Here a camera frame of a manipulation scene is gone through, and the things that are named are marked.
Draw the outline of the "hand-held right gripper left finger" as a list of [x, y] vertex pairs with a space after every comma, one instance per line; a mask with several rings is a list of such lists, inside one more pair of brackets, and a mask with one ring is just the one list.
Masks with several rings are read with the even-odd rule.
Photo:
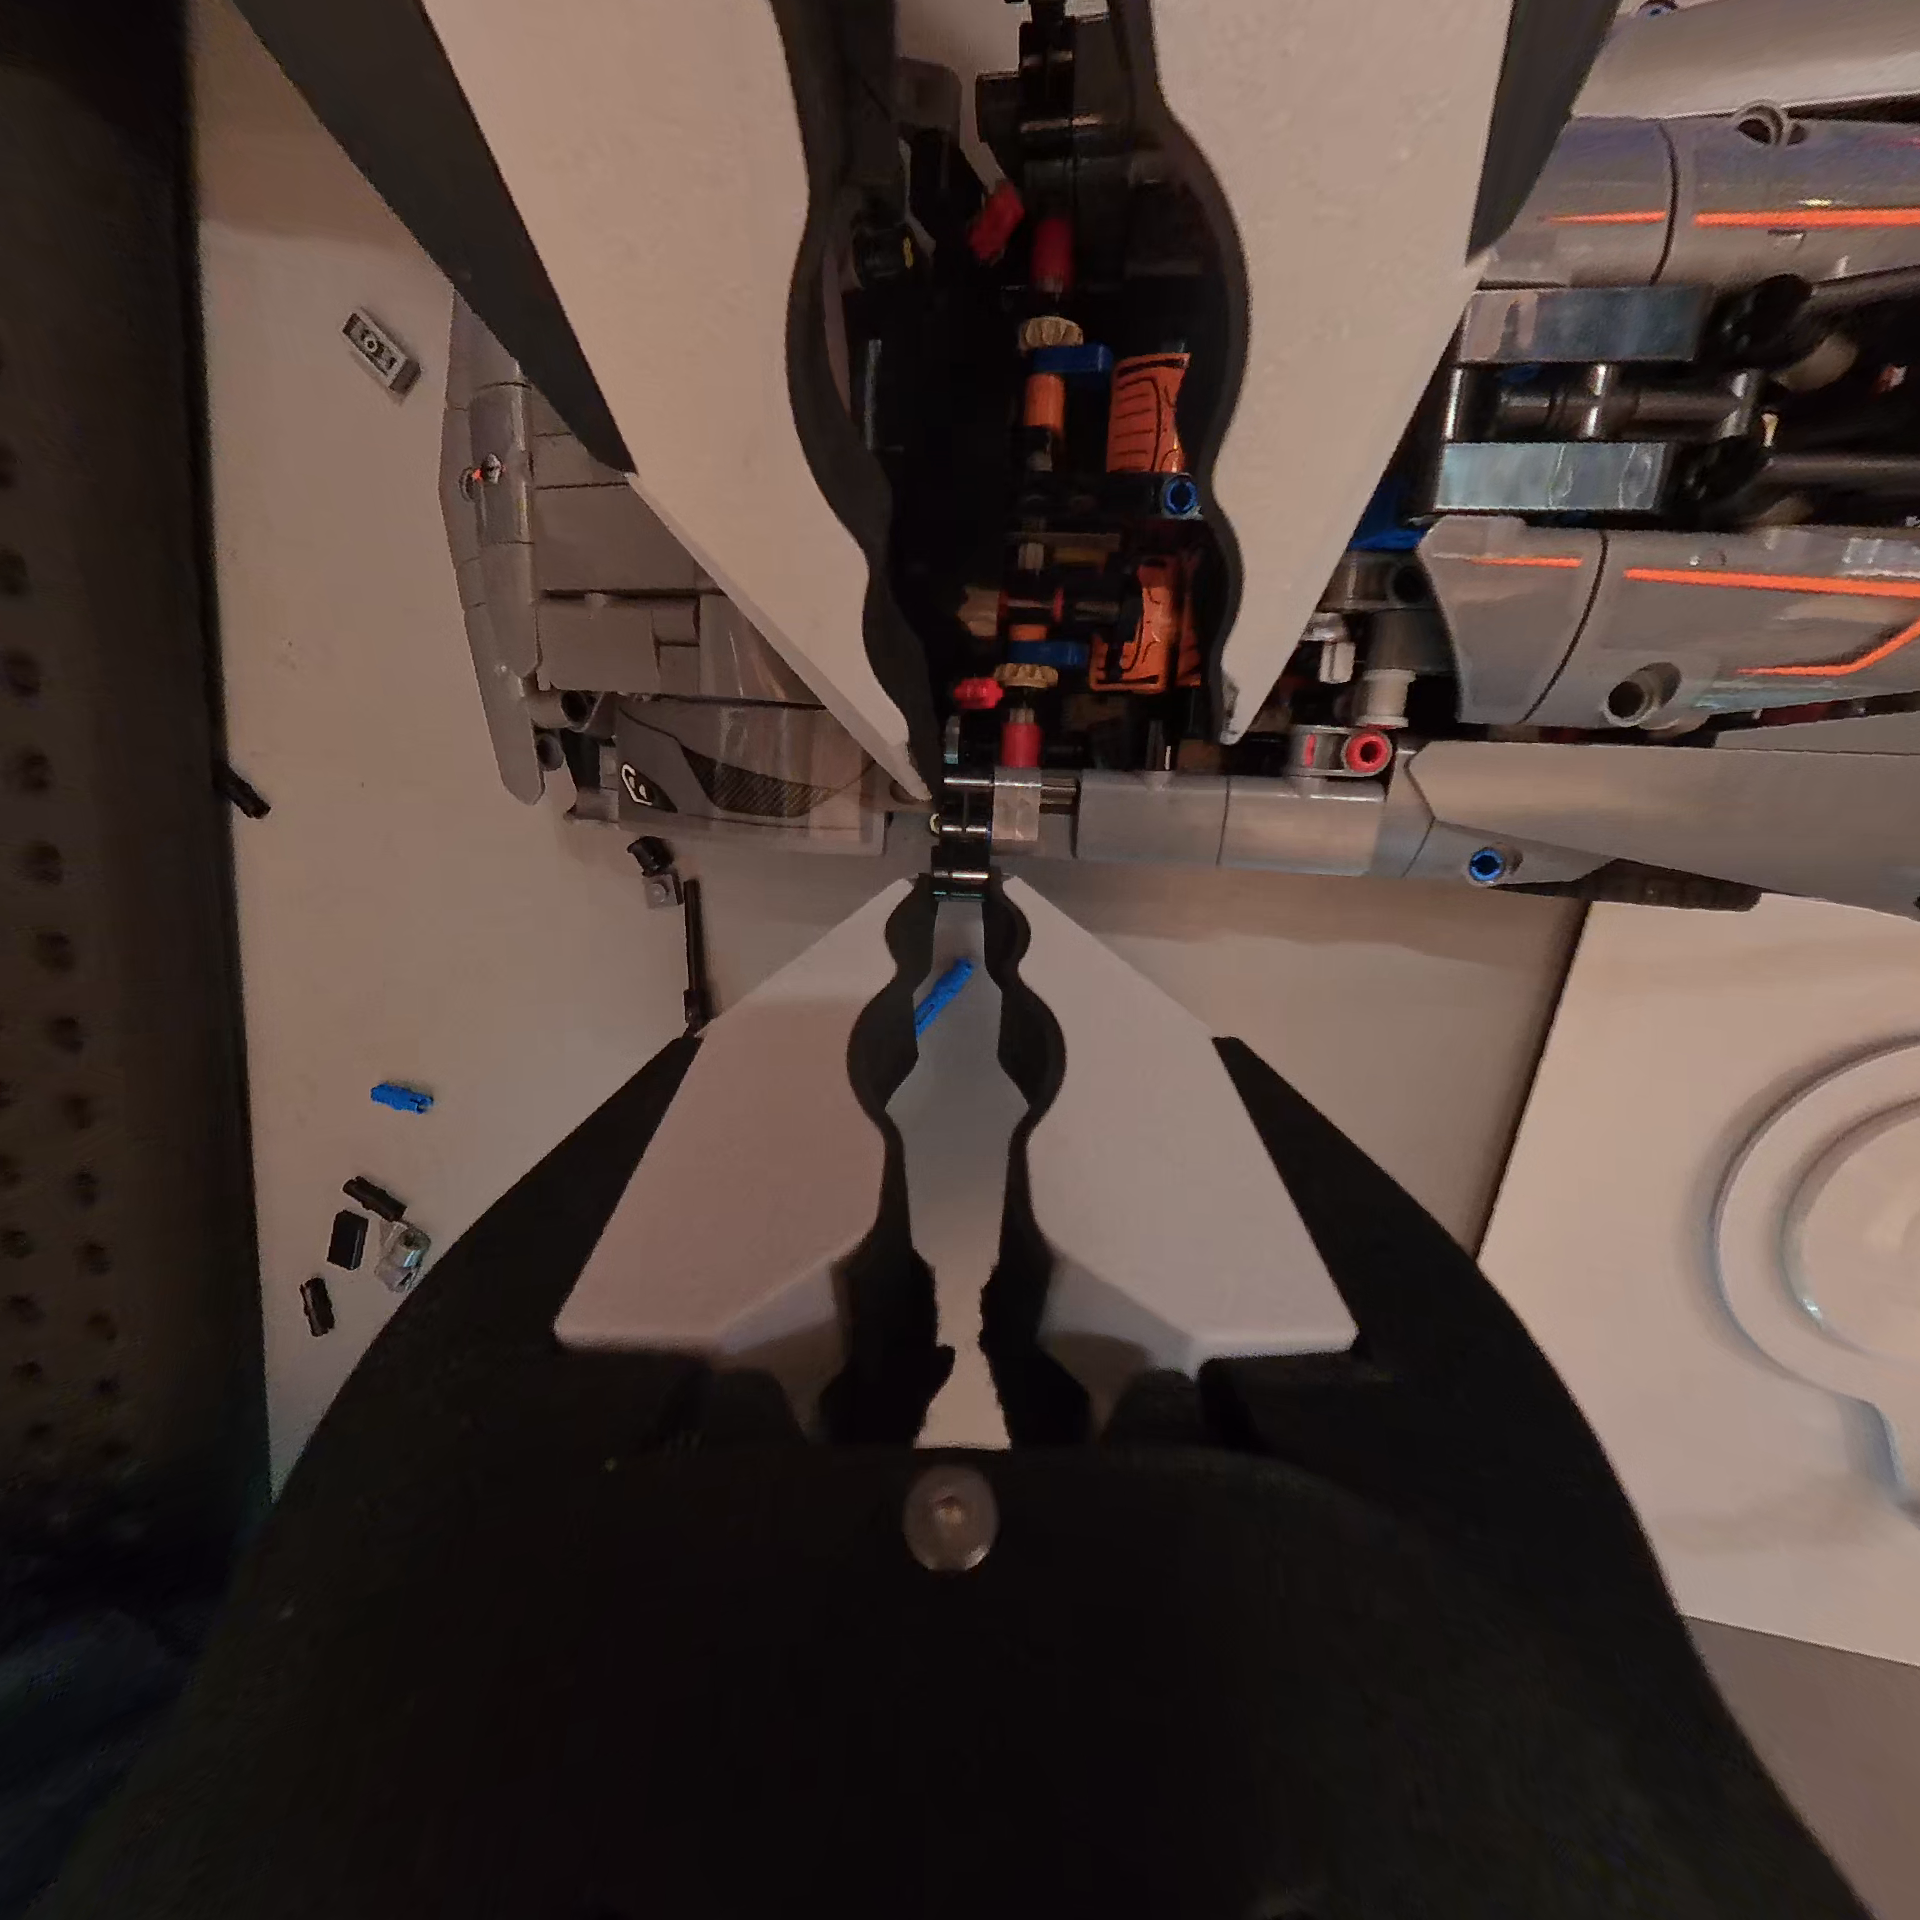
[[891, 1115], [918, 1068], [934, 882], [893, 882], [693, 1041], [556, 1336], [770, 1374], [837, 1446], [916, 1446], [948, 1382]]

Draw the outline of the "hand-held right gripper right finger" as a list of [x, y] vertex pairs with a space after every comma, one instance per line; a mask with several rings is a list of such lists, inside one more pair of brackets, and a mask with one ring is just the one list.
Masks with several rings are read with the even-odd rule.
[[1022, 878], [981, 899], [1022, 1096], [981, 1289], [1016, 1449], [1097, 1439], [1147, 1378], [1344, 1356], [1357, 1318], [1221, 1045]]

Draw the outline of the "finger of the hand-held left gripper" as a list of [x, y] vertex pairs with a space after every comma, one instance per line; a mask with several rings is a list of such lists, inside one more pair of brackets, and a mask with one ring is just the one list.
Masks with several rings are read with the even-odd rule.
[[896, 5], [237, 5], [323, 132], [898, 791], [941, 778], [830, 356]]
[[1225, 562], [1218, 739], [1254, 727], [1615, 5], [1117, 5], [1141, 125], [1225, 285], [1186, 430]]

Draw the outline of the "black lego connector piece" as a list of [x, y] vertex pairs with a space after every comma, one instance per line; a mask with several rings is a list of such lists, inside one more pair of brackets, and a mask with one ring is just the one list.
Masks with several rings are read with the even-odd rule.
[[994, 768], [948, 768], [929, 818], [929, 889], [941, 901], [979, 906], [994, 878]]

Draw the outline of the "grey orange-striped lego car model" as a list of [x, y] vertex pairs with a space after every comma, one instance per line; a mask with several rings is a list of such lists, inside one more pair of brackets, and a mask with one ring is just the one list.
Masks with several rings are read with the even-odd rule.
[[1115, 5], [898, 5], [830, 356], [896, 490], [916, 801], [452, 296], [443, 511], [492, 755], [572, 818], [1917, 916], [1917, 5], [1620, 5], [1235, 745], [1186, 430], [1225, 285]]

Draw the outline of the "white moulded tray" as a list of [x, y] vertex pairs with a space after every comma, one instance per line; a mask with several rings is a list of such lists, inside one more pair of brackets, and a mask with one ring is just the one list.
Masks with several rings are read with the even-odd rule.
[[1684, 1614], [1917, 1666], [1917, 927], [1596, 906], [1480, 1265]]

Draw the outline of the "dark perforated panel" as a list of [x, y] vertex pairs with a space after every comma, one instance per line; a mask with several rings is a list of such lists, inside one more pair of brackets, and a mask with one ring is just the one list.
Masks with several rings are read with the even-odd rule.
[[186, 5], [3, 5], [3, 1592], [230, 1577], [265, 1382]]

